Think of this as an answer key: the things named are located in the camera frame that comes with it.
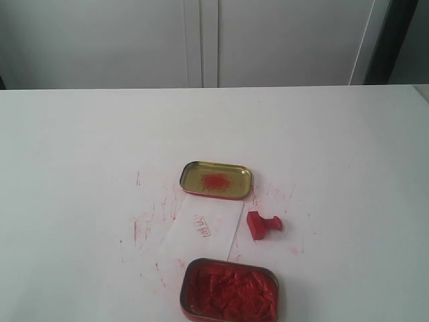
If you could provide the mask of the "white paper sheet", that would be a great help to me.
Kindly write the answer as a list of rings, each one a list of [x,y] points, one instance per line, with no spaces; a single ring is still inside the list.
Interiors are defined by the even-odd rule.
[[[168,259],[226,260],[243,211],[243,201],[188,195],[160,248]]]

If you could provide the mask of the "red stamp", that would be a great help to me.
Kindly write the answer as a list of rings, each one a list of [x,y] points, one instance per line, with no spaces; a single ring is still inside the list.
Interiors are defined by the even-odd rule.
[[[270,230],[283,230],[283,224],[279,217],[273,216],[270,219],[263,218],[258,211],[249,211],[247,213],[247,225],[249,227],[252,239],[263,240]]]

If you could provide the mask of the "red ink pad tin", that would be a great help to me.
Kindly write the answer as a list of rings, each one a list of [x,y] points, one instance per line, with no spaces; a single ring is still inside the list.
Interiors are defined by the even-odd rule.
[[[199,258],[185,271],[180,308],[190,321],[277,321],[279,296],[267,268]]]

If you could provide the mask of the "gold tin lid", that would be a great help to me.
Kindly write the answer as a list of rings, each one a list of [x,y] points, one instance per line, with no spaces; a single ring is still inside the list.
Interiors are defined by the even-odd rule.
[[[251,191],[253,175],[240,165],[193,161],[183,168],[180,187],[201,197],[242,200]]]

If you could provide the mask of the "white cabinet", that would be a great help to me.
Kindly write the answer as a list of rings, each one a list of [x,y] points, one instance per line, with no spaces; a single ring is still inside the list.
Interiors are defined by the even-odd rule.
[[[387,1],[2,1],[9,89],[360,85]]]

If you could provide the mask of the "dark vertical post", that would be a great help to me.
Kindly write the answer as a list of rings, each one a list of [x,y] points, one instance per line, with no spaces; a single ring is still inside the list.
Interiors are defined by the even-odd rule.
[[[363,84],[386,85],[418,6],[418,0],[389,2]]]

